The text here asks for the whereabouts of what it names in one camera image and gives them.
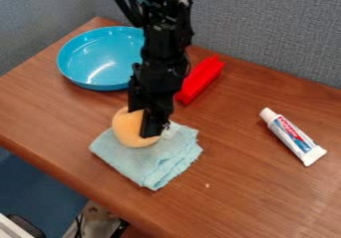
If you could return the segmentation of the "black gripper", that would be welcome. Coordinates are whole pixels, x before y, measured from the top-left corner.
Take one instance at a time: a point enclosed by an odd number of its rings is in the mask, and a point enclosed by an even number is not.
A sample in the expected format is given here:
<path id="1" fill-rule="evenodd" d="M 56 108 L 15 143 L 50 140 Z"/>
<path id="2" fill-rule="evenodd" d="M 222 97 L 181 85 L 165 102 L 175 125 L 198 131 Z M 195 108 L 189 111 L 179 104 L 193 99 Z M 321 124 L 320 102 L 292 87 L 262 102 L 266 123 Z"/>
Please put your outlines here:
<path id="1" fill-rule="evenodd" d="M 147 138 L 170 126 L 173 95 L 182 88 L 190 64 L 185 49 L 143 46 L 140 56 L 128 82 L 128 112 L 144 110 L 140 136 Z"/>

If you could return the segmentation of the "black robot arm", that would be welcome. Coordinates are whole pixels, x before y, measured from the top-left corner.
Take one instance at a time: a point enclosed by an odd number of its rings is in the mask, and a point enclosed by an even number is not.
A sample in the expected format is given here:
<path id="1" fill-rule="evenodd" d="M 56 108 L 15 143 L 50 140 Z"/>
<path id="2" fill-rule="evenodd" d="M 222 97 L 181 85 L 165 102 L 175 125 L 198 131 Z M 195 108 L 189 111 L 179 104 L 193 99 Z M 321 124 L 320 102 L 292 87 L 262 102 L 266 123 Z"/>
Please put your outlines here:
<path id="1" fill-rule="evenodd" d="M 191 0 L 115 0 L 131 24 L 144 33 L 142 60 L 132 64 L 128 111 L 140 111 L 140 137 L 170 125 L 173 97 L 190 73 Z"/>

